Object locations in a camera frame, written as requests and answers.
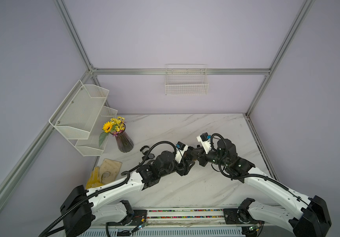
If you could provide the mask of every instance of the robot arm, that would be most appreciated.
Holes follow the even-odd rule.
[[[220,137],[217,149],[212,143],[215,136]],[[160,178],[165,175],[174,172],[181,176],[187,175],[195,164],[195,160],[199,161],[201,166],[206,166],[208,162],[218,165],[224,176],[255,187],[283,207],[267,206],[247,198],[239,206],[239,211],[235,216],[238,223],[249,223],[253,219],[262,220],[285,228],[293,232],[296,237],[324,237],[326,235],[331,221],[323,199],[318,196],[312,199],[267,177],[253,163],[238,157],[235,145],[219,134],[209,136],[204,133],[197,139],[202,143],[202,146],[193,148],[178,142],[176,153],[163,151],[155,160],[144,164],[150,153],[148,152],[129,179],[122,178],[88,190],[85,190],[82,185],[76,187],[61,206],[61,213],[64,213],[82,198],[90,198],[63,218],[66,236],[78,236],[94,224],[108,222],[128,224],[133,217],[133,210],[129,202],[121,201],[111,204],[112,202],[120,200],[127,194],[139,192],[157,184]],[[98,194],[99,190],[114,186],[118,187]]]

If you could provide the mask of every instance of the wall-mounted shelf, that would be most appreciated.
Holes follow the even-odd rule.
[[[110,107],[103,106],[100,115],[95,122],[95,128],[91,131],[90,136],[87,140],[77,140],[74,145],[75,148],[83,156],[100,156],[106,147],[108,135],[101,146],[99,146],[99,135],[103,131],[103,125],[110,121],[111,118],[116,117],[117,110]]]
[[[65,110],[58,117],[54,113],[49,123],[83,156],[99,156],[108,138],[99,146],[103,124],[116,117],[117,110],[104,106],[109,90],[96,85],[84,85],[81,81],[76,86],[79,89]]]
[[[166,95],[206,95],[208,86],[206,64],[166,65]]]

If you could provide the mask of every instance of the dark vase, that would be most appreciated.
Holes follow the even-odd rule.
[[[133,149],[133,141],[128,134],[126,134],[125,130],[122,133],[116,134],[115,137],[117,147],[121,152],[128,152]]]

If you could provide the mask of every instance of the marble table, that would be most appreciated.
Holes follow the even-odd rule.
[[[141,147],[158,141],[181,141],[196,147],[196,137],[204,132],[219,133],[236,145],[240,157],[249,160],[269,175],[266,164],[254,141],[243,114],[186,114],[186,115],[125,115],[126,132],[135,144],[133,150],[122,153],[115,138],[110,136],[98,165],[104,159],[122,162],[122,171],[142,161]],[[162,151],[173,151],[170,145],[158,145],[152,151],[157,157]],[[275,202],[253,187],[224,177],[208,163],[205,167],[196,161],[186,176],[177,173],[161,178],[158,184],[144,191],[127,195],[133,207],[227,207],[239,206],[245,198],[254,198],[265,204]]]

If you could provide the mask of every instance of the sunflower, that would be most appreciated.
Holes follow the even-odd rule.
[[[106,122],[103,126],[103,130],[106,133],[109,133],[112,129],[112,124],[110,122]]]

